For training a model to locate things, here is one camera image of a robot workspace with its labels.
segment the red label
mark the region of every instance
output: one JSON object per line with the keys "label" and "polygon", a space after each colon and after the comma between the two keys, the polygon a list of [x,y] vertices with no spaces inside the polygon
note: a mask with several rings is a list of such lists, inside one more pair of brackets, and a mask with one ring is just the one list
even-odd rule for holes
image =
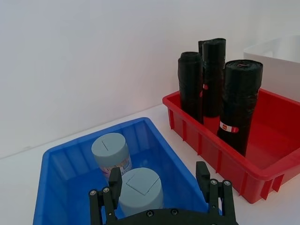
{"label": "red label", "polygon": [[232,127],[231,132],[237,133],[239,131],[238,127]]}

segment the blue plastic bin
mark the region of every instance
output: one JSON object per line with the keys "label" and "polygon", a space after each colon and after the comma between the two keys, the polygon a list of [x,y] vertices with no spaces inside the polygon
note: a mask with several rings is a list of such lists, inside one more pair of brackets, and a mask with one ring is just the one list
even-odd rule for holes
{"label": "blue plastic bin", "polygon": [[[88,193],[91,189],[102,189],[106,185],[91,146],[98,137],[110,132],[125,136],[133,168],[147,167],[160,176],[165,208],[207,212],[208,207],[196,179],[151,120],[139,118],[74,139],[45,152],[34,225],[90,224]],[[116,210],[116,216],[124,217],[120,207]]]}

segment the can lid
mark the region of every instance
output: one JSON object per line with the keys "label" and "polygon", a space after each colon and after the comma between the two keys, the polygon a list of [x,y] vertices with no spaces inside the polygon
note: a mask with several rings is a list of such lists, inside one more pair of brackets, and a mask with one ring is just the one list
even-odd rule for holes
{"label": "can lid", "polygon": [[136,168],[124,174],[119,202],[126,216],[160,208],[163,191],[157,173],[148,168]]}
{"label": "can lid", "polygon": [[114,166],[129,156],[125,137],[119,133],[108,133],[96,139],[91,147],[99,166]]}

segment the white table surface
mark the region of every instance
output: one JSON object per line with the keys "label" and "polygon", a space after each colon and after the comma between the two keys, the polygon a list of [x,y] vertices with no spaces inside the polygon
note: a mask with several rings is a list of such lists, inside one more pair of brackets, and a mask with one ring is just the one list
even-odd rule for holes
{"label": "white table surface", "polygon": [[[36,203],[38,180],[43,153],[49,148],[80,136],[127,120],[149,117],[190,172],[195,175],[196,161],[203,160],[169,127],[164,105],[144,110],[101,126],[0,160],[0,225],[31,225]],[[208,165],[212,178],[222,180]],[[300,176],[285,183],[279,193],[272,192],[268,200],[249,204],[233,190],[237,221],[240,225],[300,224]]]}

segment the white box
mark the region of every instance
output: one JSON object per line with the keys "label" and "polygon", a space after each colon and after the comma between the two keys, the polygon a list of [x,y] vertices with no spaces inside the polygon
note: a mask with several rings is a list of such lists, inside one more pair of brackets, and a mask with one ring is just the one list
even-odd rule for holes
{"label": "white box", "polygon": [[262,88],[300,102],[300,35],[245,48],[244,58],[263,64]]}

